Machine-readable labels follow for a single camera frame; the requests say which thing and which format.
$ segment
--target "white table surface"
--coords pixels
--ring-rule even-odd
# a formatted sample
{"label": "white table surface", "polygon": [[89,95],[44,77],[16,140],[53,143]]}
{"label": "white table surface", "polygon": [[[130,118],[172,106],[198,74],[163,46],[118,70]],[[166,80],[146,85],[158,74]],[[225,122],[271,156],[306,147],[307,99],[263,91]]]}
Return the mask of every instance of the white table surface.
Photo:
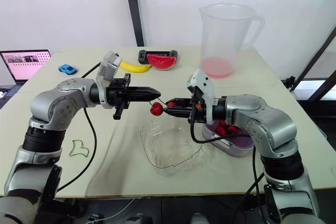
{"label": "white table surface", "polygon": [[[111,48],[128,62],[136,63],[142,48]],[[131,74],[131,86],[153,87],[162,93],[162,100],[190,97],[185,83],[197,68],[199,47],[146,48],[179,52],[180,61],[168,71],[150,69]],[[31,116],[30,101],[38,93],[54,88],[68,78],[58,71],[63,63],[74,65],[80,77],[102,59],[106,49],[69,49],[57,52],[0,110],[0,195],[16,150],[23,143]],[[123,77],[119,69],[116,77]],[[96,72],[88,78],[95,78]],[[336,152],[324,139],[294,97],[278,80],[256,50],[243,51],[235,72],[226,79],[214,80],[216,95],[254,94],[265,99],[269,106],[289,114],[298,128],[297,140],[303,163],[315,189],[336,187]],[[244,193],[253,182],[251,153],[234,158],[210,144],[204,145],[204,160],[191,169],[164,177],[149,164],[139,137],[139,128],[149,114],[148,103],[131,103],[122,119],[114,121],[114,110],[101,106],[88,109],[95,126],[98,147],[90,168],[57,197],[115,197],[153,195],[202,195]],[[69,156],[72,140],[82,140],[90,149],[89,157]],[[58,165],[63,167],[60,184],[71,180],[87,164],[93,150],[93,136],[83,111],[73,119],[62,145]],[[257,158],[257,172],[262,165]]]}

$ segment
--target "watermelon slice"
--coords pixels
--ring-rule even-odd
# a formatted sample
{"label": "watermelon slice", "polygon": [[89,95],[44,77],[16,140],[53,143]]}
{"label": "watermelon slice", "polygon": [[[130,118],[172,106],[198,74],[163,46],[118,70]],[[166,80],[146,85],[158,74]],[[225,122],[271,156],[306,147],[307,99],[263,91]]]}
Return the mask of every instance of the watermelon slice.
{"label": "watermelon slice", "polygon": [[167,70],[170,69],[176,63],[176,57],[170,56],[161,56],[161,55],[146,55],[147,60],[153,68],[159,70]]}

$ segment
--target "measuring jug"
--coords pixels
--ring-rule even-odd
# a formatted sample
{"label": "measuring jug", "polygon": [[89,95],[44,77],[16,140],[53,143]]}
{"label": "measuring jug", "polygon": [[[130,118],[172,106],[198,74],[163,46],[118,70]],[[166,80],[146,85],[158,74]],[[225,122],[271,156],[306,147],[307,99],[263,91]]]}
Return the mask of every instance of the measuring jug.
{"label": "measuring jug", "polygon": [[[265,20],[252,8],[238,4],[208,5],[200,8],[200,12],[203,20],[200,68],[210,78],[224,78],[233,72],[238,52],[255,42]],[[259,26],[251,39],[244,42],[254,20]]]}

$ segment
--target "laptop screen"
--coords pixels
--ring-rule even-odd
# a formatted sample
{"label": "laptop screen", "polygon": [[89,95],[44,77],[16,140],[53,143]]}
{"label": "laptop screen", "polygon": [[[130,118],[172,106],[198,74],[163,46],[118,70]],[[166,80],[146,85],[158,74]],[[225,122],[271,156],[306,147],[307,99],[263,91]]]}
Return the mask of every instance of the laptop screen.
{"label": "laptop screen", "polygon": [[50,59],[48,50],[2,51],[0,55],[16,82],[29,80]]}

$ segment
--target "blue toy car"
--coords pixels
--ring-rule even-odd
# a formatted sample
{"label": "blue toy car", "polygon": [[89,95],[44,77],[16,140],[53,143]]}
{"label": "blue toy car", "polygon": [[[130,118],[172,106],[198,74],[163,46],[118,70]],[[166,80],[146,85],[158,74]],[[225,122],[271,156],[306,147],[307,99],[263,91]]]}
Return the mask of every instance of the blue toy car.
{"label": "blue toy car", "polygon": [[63,64],[62,66],[58,67],[58,70],[66,74],[74,74],[77,72],[77,69],[75,67],[72,67],[68,64]]}

